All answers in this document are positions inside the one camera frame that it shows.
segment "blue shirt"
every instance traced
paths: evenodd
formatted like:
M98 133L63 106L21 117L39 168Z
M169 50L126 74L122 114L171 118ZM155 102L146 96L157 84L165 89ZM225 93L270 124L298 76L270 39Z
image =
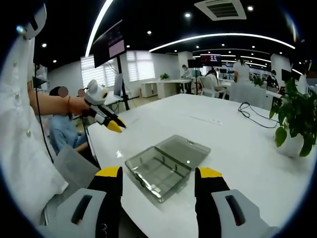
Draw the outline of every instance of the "blue shirt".
M76 127L68 116L54 115L50 120L50 142L56 154L58 154L66 144L76 148L85 141L85 135L78 136Z

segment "person's hand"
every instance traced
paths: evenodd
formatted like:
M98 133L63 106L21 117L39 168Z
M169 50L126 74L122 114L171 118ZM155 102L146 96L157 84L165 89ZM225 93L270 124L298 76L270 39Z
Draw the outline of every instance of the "person's hand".
M82 115L83 110L89 110L89 105L85 102L84 98L71 97L69 99L69 111L70 113L76 114L76 115Z

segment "air conditioning vent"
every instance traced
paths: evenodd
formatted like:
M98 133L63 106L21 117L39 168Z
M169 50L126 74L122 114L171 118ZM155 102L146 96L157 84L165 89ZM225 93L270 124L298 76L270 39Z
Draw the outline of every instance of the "air conditioning vent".
M195 6L213 21L247 19L240 0L206 0Z

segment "white flower pot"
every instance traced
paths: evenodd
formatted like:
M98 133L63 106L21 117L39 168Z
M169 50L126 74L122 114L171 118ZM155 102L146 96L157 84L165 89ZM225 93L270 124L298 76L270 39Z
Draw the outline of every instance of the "white flower pot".
M297 136L292 138L289 133L289 129L286 129L286 131L287 137L284 143L280 147L276 148L277 152L290 158L297 158L299 157L299 153L301 152L304 144L303 136L301 134L297 134Z

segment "white pillar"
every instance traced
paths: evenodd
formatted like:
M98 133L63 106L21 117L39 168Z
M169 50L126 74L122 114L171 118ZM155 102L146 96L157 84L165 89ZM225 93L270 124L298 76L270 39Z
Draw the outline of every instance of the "white pillar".
M271 68L272 70L276 71L276 79L278 82L278 85L284 86L284 81L282 81L282 69L291 72L291 63L289 61L289 58L278 55L278 54L273 54L271 56Z
M184 51L184 52L178 53L178 63L179 63L180 75L183 75L183 73L184 73L182 65L188 66L188 60L193 60L193 53L192 52Z

